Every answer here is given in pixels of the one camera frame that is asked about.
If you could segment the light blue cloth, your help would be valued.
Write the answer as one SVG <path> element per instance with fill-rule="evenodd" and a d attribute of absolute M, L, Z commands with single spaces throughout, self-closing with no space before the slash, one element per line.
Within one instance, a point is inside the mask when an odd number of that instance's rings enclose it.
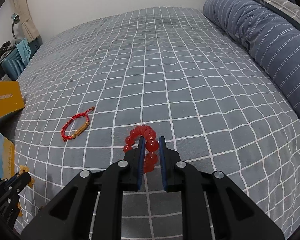
<path fill-rule="evenodd" d="M 22 39 L 17 45 L 16 48 L 18 53 L 25 65 L 28 65 L 31 60 L 31 48 L 29 46 L 28 40 L 26 38 Z"/>

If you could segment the grey checked bed sheet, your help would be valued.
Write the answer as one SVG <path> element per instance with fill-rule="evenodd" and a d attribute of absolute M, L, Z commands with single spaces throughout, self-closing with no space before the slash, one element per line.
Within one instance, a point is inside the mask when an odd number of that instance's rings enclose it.
<path fill-rule="evenodd" d="M 82 169 L 123 158 L 138 125 L 197 169 L 223 171 L 289 237 L 300 225 L 300 120 L 248 53 L 200 11 L 149 8 L 78 25 L 46 41 L 18 78 L 25 108 L 8 137 L 35 179 L 22 231 Z M 64 142 L 63 125 L 95 107 Z"/>

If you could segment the yellow blue cardboard box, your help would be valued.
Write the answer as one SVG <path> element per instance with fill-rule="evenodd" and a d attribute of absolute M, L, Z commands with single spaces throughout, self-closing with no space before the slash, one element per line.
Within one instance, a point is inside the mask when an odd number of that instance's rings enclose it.
<path fill-rule="evenodd" d="M 7 119 L 25 107 L 18 81 L 0 81 L 0 131 Z M 15 145 L 0 133 L 0 179 L 14 174 Z"/>

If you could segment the blue striped pillow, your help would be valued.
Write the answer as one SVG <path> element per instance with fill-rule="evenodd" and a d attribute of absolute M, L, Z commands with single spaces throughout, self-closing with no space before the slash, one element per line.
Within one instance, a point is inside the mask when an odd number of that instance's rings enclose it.
<path fill-rule="evenodd" d="M 254 0 L 207 0 L 203 13 L 246 49 L 300 119 L 300 31 Z"/>

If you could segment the blue desk lamp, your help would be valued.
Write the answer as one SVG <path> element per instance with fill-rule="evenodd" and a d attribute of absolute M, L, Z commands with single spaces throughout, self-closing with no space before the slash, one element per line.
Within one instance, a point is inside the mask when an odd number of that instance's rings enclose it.
<path fill-rule="evenodd" d="M 16 39 L 16 35 L 14 32 L 14 26 L 20 22 L 20 17 L 18 14 L 12 14 L 11 19 L 12 19 L 12 35 L 13 35 L 13 38 Z"/>

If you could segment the red cord bracelet gold tube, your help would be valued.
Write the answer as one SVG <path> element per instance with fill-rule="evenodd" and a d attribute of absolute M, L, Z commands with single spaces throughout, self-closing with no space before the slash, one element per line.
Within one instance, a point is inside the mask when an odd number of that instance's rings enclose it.
<path fill-rule="evenodd" d="M 76 139 L 79 135 L 81 135 L 89 126 L 90 126 L 90 117 L 89 114 L 95 110 L 95 107 L 90 107 L 84 112 L 77 113 L 73 115 L 62 127 L 61 129 L 61 138 L 64 142 L 69 140 Z M 76 123 L 77 120 L 81 120 L 79 122 L 79 126 L 76 129 L 68 130 L 69 127 Z"/>

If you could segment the teal suitcase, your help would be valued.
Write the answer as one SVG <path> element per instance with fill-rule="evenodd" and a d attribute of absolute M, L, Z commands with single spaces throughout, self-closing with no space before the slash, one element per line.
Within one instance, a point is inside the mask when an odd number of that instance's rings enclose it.
<path fill-rule="evenodd" d="M 42 45 L 41 37 L 29 43 L 30 60 L 33 58 L 39 47 Z M 24 71 L 27 64 L 23 61 L 18 49 L 15 47 L 5 55 L 0 63 L 4 73 L 13 81 L 17 80 Z"/>

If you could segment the beige curtain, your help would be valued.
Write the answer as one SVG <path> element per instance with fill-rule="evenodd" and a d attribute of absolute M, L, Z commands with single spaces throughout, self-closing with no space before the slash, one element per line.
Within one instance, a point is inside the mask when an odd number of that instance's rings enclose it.
<path fill-rule="evenodd" d="M 31 17 L 27 0 L 10 0 L 13 12 L 19 15 L 24 36 L 29 42 L 37 39 L 40 34 Z"/>

